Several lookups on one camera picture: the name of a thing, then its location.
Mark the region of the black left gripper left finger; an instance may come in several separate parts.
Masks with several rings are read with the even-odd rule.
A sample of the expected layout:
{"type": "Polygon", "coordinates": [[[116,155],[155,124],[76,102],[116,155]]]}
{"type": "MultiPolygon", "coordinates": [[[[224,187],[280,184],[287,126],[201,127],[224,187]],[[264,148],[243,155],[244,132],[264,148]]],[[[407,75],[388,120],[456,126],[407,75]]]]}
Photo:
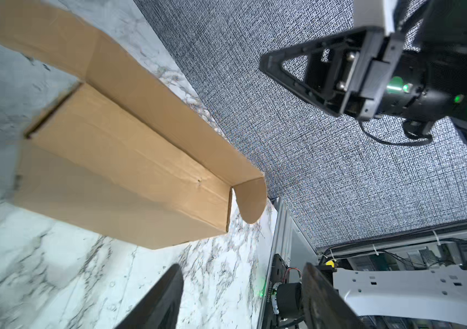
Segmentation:
{"type": "Polygon", "coordinates": [[[183,292],[181,266],[174,264],[116,328],[176,328],[183,292]]]}

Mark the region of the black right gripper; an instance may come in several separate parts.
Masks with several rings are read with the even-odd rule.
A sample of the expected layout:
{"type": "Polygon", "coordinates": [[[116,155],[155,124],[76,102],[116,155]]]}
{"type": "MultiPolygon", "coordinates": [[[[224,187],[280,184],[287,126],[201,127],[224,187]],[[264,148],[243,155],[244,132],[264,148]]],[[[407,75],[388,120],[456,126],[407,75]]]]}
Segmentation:
{"type": "Polygon", "coordinates": [[[359,27],[261,55],[259,70],[307,104],[332,117],[369,121],[414,117],[425,90],[426,64],[403,49],[404,36],[359,27]],[[303,81],[279,63],[307,56],[303,81]]]}

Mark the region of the brown cardboard box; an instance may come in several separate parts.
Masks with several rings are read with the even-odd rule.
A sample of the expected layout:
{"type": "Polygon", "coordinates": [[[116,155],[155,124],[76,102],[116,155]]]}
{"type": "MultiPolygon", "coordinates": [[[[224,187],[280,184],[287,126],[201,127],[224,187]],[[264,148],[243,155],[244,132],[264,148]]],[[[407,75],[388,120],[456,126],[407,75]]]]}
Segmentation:
{"type": "Polygon", "coordinates": [[[0,45],[80,79],[25,131],[13,204],[149,249],[262,216],[262,172],[106,33],[0,1],[0,45]]]}

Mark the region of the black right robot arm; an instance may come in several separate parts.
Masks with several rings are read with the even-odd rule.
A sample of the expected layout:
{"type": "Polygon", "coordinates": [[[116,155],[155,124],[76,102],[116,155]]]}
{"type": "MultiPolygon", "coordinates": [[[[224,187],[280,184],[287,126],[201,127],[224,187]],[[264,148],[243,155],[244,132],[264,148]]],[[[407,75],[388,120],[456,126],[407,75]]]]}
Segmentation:
{"type": "Polygon", "coordinates": [[[262,73],[327,114],[399,117],[408,147],[449,117],[467,145],[467,1],[355,1],[353,29],[265,53],[262,73]]]}

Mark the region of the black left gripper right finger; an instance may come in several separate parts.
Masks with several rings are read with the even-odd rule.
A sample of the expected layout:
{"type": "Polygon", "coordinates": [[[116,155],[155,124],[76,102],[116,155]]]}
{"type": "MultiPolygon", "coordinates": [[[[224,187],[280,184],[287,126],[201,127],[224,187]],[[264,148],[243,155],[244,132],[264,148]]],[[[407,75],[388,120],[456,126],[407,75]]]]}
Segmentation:
{"type": "Polygon", "coordinates": [[[302,276],[302,304],[308,328],[366,328],[330,282],[311,263],[302,276]]]}

